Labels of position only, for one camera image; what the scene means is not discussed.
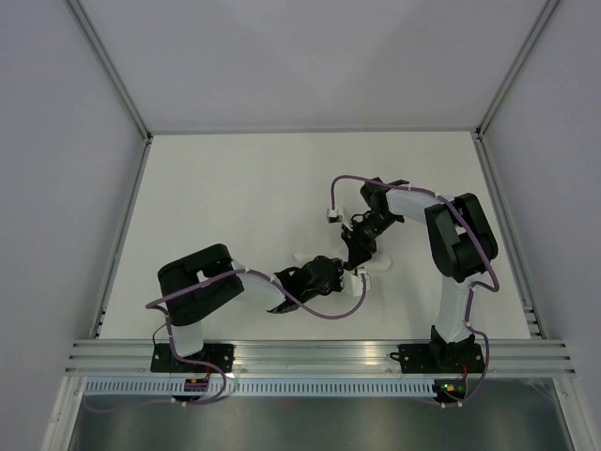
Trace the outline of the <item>white cloth napkin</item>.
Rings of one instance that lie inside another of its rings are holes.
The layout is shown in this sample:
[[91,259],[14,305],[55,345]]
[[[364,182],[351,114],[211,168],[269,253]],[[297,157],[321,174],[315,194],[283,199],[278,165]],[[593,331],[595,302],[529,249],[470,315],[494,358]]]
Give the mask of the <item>white cloth napkin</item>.
[[[318,254],[306,254],[306,253],[294,253],[292,255],[294,261],[301,265],[311,261],[315,257],[318,257]],[[358,268],[364,268],[368,272],[386,272],[393,265],[393,260],[388,256],[375,256],[370,260],[364,262],[359,265]]]

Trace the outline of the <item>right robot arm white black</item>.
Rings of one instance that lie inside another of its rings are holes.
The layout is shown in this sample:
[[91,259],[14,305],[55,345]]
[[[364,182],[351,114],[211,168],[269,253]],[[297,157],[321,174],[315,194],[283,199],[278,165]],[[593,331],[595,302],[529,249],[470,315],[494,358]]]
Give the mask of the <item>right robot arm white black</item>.
[[499,246],[475,194],[447,198],[405,180],[365,179],[360,194],[368,210],[346,218],[337,210],[330,221],[342,225],[347,270],[355,270],[377,252],[377,239],[406,219],[425,225],[433,262],[441,274],[439,314],[425,344],[401,344],[391,353],[405,374],[481,373],[485,358],[470,324],[474,290]]

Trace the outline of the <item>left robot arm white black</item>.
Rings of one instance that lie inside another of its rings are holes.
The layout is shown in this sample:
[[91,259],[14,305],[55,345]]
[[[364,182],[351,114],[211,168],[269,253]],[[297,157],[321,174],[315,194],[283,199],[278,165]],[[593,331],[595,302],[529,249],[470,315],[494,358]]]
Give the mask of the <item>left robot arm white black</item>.
[[343,261],[317,256],[300,267],[251,275],[218,243],[172,261],[158,271],[162,301],[175,345],[172,360],[194,372],[205,361],[202,321],[234,300],[255,303],[270,314],[294,312],[315,297],[341,292]]

